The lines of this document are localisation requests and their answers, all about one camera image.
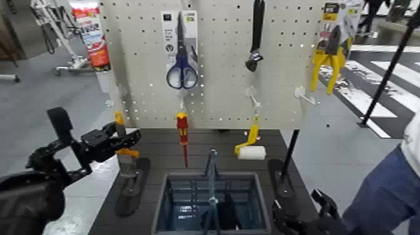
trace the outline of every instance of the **basket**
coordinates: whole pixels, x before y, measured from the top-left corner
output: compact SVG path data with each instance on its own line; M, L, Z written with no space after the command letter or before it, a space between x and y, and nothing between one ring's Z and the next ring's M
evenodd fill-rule
M214 182L218 203L225 195L233 199L241 229L222 230L221 234L270 234L271 224L254 172L220 172ZM152 234L203 234L203 214L210 208L209 181L201 172L169 172L162 183ZM217 231L209 228L208 234Z

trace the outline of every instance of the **jeans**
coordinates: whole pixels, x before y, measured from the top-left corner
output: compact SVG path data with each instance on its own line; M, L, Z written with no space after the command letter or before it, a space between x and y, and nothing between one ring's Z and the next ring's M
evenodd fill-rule
M366 176L342 222L350 233L392 231L407 219L409 235L419 235L420 177L397 146Z
M364 18L364 20L359 24L359 28L366 25L365 33L371 32L373 18L375 17L376 13L378 13L380 7L381 5L369 3L369 13L367 17Z

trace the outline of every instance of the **scissors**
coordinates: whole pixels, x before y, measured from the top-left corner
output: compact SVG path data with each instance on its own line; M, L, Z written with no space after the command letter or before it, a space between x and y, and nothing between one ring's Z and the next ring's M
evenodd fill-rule
M183 15L178 14L177 25L178 52L176 54L175 65L167 72L167 84L174 89L191 89L198 82L196 70L188 63L188 53L184 42Z
M316 85L318 84L318 72L323 64L327 63L327 60L330 60L330 65L332 67L332 76L328 82L327 94L332 94L336 79L340 72L340 65L338 60L338 47L341 37L340 26L336 26L331 34L329 35L328 45L325 49L325 54L323 54L318 61L315 61L314 69L312 72L312 83L311 91L315 91Z

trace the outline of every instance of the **person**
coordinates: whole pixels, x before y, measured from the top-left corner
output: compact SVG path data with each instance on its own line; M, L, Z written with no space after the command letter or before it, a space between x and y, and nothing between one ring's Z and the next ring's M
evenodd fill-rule
M383 1L384 0L365 0L365 5L366 3L369 3L369 12L366 18L364 18L364 20L359 24L357 28L357 31L359 33L362 31L363 26L366 26L366 29L364 31L365 33L371 32L373 18L376 16L376 13L378 13L378 10L381 7ZM388 8L391 5L389 1L390 0L385 0L385 4Z
M420 111L406 126L402 143L366 176L342 215L349 233L372 229L390 233L408 219L409 235L419 235Z

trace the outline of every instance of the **white stripe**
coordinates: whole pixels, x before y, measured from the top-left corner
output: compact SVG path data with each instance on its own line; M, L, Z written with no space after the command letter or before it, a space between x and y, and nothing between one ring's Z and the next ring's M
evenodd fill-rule
M383 46L383 45L353 45L351 51L377 51L393 53L397 51L398 46ZM405 53L420 53L420 46L406 46Z
M372 61L372 63L384 70L387 70L390 64L389 61ZM392 73L411 83L413 86L420 88L420 74L418 72L401 64L397 64Z
M357 61L347 61L346 67L361 77L363 80L373 85L379 85L383 79L382 76L366 68L362 64L359 64ZM404 107L410 109L412 112L417 112L420 105L420 99L417 96L411 94L410 92L406 91L391 81L388 81L387 88L388 89L385 90L385 93L388 94L389 97L396 100Z
M367 120L366 124L374 131L380 138L389 139L391 138L388 133L386 133L382 128L380 128L374 121L371 119Z
M331 67L322 66L319 73L325 78L331 77L333 70ZM365 114L368 111L372 98L366 92L352 87L346 80L338 80L336 82L336 90L346 98L356 109ZM397 116L378 102L371 114L375 118L396 118Z

